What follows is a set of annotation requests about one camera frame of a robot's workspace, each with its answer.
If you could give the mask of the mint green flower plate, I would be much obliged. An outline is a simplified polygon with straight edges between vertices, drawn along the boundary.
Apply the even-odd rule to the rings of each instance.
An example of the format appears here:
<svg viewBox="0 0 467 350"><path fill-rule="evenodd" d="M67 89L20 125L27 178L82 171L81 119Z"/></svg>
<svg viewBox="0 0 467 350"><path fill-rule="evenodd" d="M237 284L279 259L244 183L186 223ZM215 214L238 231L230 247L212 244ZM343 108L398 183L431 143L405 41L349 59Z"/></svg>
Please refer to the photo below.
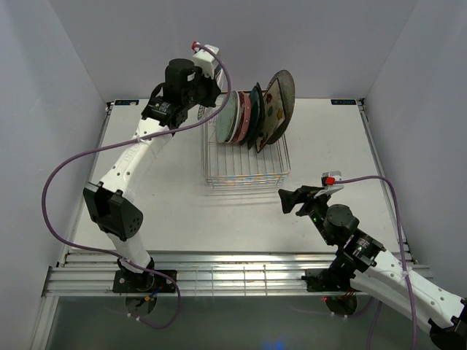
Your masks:
<svg viewBox="0 0 467 350"><path fill-rule="evenodd" d="M218 114L216 119L216 141L225 143L229 141L236 126L239 109L239 96L234 90L230 93L226 106Z"/></svg>

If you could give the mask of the white plate green rim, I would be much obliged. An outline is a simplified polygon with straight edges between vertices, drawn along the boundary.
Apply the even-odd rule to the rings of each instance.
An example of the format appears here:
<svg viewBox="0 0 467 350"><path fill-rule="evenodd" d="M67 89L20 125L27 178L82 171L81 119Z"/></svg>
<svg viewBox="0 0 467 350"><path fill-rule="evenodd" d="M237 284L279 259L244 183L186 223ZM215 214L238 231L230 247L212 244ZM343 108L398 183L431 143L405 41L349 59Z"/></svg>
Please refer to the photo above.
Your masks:
<svg viewBox="0 0 467 350"><path fill-rule="evenodd" d="M238 133L239 133L239 128L242 120L242 113L243 113L243 107L244 107L244 93L242 91L237 91L236 92L237 96L237 109L236 109L236 122L234 124L234 129L231 133L231 137L228 140L229 143L235 142L236 139L238 138Z"/></svg>
<svg viewBox="0 0 467 350"><path fill-rule="evenodd" d="M198 108L197 120L204 123L206 120L211 118L214 111L214 107L200 106Z"/></svg>

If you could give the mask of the pink dotted plate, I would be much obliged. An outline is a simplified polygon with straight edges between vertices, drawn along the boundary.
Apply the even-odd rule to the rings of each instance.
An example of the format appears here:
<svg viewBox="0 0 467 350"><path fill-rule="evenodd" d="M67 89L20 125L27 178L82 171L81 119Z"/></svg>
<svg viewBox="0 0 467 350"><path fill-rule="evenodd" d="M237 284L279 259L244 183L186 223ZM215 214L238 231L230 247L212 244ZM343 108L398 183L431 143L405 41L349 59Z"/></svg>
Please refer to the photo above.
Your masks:
<svg viewBox="0 0 467 350"><path fill-rule="evenodd" d="M250 113L251 113L251 101L250 97L240 91L240 112L241 112L241 119L239 123L239 127L237 128L236 138L234 140L235 143L240 143L245 136L247 135L248 128L250 126Z"/></svg>

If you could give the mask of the wire dish rack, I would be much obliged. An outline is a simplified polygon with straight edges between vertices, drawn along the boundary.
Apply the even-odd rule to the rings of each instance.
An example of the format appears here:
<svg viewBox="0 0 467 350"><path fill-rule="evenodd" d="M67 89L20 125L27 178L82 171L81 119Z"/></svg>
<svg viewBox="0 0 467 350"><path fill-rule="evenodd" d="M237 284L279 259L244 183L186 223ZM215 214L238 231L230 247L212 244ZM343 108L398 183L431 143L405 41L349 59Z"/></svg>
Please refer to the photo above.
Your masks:
<svg viewBox="0 0 467 350"><path fill-rule="evenodd" d="M215 118L201 126L201 169L210 187L274 187L290 173L284 136L257 152L245 144L219 143L215 129Z"/></svg>

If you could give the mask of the cream floral square plate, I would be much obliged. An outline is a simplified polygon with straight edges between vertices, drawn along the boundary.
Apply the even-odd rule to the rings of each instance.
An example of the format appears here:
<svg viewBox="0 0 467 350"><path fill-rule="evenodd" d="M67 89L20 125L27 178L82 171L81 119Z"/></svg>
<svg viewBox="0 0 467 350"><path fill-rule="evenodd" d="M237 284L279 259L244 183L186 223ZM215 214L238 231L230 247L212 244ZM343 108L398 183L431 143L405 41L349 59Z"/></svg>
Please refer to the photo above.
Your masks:
<svg viewBox="0 0 467 350"><path fill-rule="evenodd" d="M275 78L263 95L265 120L256 139L257 153L267 145L275 130L285 121L284 104L279 78Z"/></svg>

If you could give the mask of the speckled round plate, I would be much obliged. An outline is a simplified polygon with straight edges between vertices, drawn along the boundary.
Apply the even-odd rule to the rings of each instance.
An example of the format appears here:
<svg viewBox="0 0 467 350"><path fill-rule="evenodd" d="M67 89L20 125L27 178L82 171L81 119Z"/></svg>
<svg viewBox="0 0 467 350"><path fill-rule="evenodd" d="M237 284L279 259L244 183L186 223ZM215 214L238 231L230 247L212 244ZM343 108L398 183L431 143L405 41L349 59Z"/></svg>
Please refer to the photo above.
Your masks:
<svg viewBox="0 0 467 350"><path fill-rule="evenodd" d="M285 69L278 71L271 78L266 89L269 89L273 84L274 80L276 79L279 80L279 84L281 87L281 99L284 104L285 121L275 130L271 138L268 140L267 144L274 144L277 140L279 140L282 137L292 119L296 101L295 82L292 74Z"/></svg>

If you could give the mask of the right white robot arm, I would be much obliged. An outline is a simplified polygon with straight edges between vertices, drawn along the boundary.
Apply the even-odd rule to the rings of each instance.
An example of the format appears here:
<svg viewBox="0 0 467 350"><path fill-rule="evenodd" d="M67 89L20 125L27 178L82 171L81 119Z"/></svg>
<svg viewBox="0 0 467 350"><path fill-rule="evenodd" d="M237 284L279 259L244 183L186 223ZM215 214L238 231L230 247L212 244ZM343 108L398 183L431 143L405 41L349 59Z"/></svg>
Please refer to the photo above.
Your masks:
<svg viewBox="0 0 467 350"><path fill-rule="evenodd" d="M464 297L436 286L364 233L348 206L328 204L324 188L302 186L278 194L284 213L299 205L296 216L310 218L325 243L336 247L328 268L303 275L308 291L365 292L414 319L439 349L466 348Z"/></svg>

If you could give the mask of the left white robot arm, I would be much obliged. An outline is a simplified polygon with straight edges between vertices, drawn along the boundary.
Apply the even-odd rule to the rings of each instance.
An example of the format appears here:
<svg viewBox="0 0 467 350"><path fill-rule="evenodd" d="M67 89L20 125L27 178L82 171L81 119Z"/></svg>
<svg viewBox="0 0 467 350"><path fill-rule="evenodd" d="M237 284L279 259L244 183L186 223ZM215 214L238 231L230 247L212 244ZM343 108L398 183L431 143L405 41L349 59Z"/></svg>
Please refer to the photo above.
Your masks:
<svg viewBox="0 0 467 350"><path fill-rule="evenodd" d="M139 234L143 213L134 205L136 189L173 131L196 105L213 107L220 95L222 68L214 58L176 58L165 69L165 80L150 95L133 136L113 167L83 195L90 218L107 234L119 258L123 277L139 291L155 282L153 259Z"/></svg>

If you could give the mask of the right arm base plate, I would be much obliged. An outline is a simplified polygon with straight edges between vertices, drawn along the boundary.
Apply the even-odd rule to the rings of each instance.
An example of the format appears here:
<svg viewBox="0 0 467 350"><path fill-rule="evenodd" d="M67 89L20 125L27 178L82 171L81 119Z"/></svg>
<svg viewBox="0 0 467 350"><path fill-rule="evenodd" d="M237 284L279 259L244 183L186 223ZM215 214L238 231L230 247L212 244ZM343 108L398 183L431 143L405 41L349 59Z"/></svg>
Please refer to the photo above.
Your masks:
<svg viewBox="0 0 467 350"><path fill-rule="evenodd" d="M347 292L350 289L350 280L330 269L322 270L318 274L307 269L301 279L306 282L308 292Z"/></svg>

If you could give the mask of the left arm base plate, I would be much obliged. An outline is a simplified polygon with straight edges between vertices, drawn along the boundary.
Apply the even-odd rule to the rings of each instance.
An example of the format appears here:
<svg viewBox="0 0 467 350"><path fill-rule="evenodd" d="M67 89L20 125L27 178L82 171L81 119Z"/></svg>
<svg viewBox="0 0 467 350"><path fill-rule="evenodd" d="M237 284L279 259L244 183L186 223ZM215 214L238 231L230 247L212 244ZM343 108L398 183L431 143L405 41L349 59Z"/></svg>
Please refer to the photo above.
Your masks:
<svg viewBox="0 0 467 350"><path fill-rule="evenodd" d="M120 294L150 294L157 289L160 293L175 293L174 282L177 280L176 270L159 270L161 275L153 275L146 272L133 273L118 270L115 273L112 292Z"/></svg>

